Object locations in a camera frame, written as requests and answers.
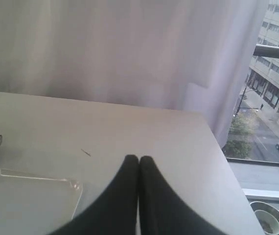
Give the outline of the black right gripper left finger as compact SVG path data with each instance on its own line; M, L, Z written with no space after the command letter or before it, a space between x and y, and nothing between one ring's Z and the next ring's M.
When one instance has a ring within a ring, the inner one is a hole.
M138 206L139 160L125 156L106 189L72 221L53 235L134 235Z

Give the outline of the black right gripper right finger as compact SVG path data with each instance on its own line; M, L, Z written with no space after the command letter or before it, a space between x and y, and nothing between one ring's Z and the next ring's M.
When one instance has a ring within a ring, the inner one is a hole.
M139 223L142 235L222 235L171 188L150 156L139 161Z

